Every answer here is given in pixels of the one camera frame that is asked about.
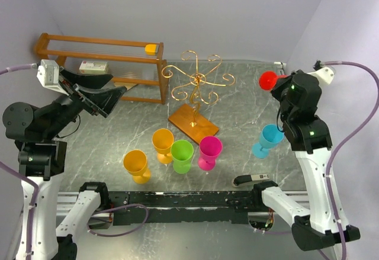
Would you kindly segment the red wine glass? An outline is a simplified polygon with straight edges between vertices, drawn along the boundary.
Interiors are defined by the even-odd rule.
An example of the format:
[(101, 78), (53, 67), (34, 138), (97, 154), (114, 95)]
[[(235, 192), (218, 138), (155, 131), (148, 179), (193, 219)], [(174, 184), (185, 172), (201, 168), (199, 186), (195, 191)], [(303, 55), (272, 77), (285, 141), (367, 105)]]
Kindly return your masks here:
[(270, 91), (276, 85), (277, 80), (286, 77), (286, 75), (277, 75), (273, 71), (266, 71), (259, 78), (259, 86), (264, 91)]

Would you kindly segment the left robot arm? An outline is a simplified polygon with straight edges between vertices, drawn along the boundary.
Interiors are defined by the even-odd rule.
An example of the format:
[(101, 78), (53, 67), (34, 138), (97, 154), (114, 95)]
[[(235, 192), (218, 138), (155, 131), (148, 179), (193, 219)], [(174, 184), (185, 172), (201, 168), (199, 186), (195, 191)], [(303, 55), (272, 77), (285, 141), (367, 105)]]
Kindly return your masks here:
[(126, 92), (108, 87), (110, 74), (79, 75), (59, 69), (61, 94), (36, 107), (16, 102), (6, 108), (2, 122), (6, 137), (18, 149), (18, 169), (11, 174), (23, 188), (23, 224), (17, 259), (75, 259), (77, 241), (91, 216), (111, 207), (104, 182), (86, 182), (61, 223), (56, 221), (57, 198), (65, 171), (67, 144), (59, 133), (81, 112), (107, 117)]

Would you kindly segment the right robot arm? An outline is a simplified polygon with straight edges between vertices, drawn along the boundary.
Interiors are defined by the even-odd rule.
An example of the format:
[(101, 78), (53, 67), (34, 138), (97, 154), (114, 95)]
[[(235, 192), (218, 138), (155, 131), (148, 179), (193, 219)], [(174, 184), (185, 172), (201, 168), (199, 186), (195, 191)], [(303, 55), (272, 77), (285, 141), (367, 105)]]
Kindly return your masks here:
[(329, 128), (316, 115), (322, 87), (330, 85), (334, 77), (331, 68), (323, 67), (290, 75), (267, 71), (259, 78), (259, 86), (280, 104), (278, 118), (303, 172), (310, 207), (304, 208), (272, 181), (254, 186), (251, 203), (258, 211), (274, 210), (291, 227), (302, 251), (324, 249), (361, 237), (343, 212), (332, 168), (327, 165), (332, 155)]

